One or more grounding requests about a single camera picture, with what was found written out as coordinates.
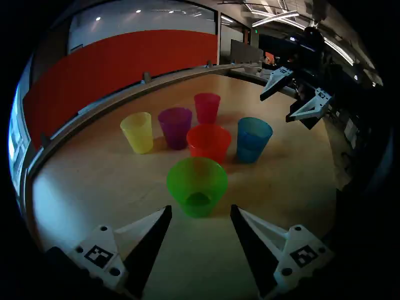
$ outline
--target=orange cup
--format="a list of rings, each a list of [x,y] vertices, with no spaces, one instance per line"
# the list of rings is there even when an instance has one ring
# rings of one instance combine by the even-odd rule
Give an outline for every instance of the orange cup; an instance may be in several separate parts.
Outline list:
[[[232,137],[228,130],[215,124],[200,124],[186,135],[192,157],[204,157],[221,164]]]

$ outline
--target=desk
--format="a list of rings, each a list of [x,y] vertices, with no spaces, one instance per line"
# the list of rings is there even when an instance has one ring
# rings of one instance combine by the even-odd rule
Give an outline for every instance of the desk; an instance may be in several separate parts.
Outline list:
[[[73,136],[32,183],[36,233],[46,250],[65,252],[100,224],[119,228],[166,205],[172,220],[144,289],[144,299],[256,299],[257,287],[229,217],[231,204],[283,228],[305,225],[318,237],[333,224],[336,187],[325,125],[312,130],[285,122],[293,99],[276,93],[260,102],[263,87],[221,75],[204,75],[156,90],[113,110]],[[167,148],[160,111],[195,112],[194,95],[221,96],[217,124],[232,134],[222,166],[228,189],[208,218],[186,216],[169,194],[169,169],[189,150]],[[134,112],[153,116],[154,149],[134,154],[120,130]],[[255,164],[236,164],[237,123],[257,117],[273,136]],[[193,115],[192,126],[197,124]]]

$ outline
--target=blue cup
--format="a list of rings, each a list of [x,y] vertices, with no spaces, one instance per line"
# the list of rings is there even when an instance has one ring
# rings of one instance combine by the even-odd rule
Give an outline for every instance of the blue cup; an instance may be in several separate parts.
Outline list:
[[[263,120],[244,117],[237,129],[236,156],[242,163],[254,163],[267,145],[273,130]]]

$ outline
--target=green cup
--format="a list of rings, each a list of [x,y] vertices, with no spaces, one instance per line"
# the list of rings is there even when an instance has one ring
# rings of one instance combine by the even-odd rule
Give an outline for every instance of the green cup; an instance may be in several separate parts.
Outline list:
[[[206,217],[227,190],[228,176],[212,159],[189,157],[169,170],[166,186],[188,216]]]

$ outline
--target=yellow cup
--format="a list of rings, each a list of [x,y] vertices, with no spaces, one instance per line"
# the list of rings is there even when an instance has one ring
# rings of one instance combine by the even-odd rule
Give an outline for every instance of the yellow cup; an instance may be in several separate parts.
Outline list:
[[[133,151],[144,154],[153,148],[152,115],[136,112],[122,120],[120,127]]]

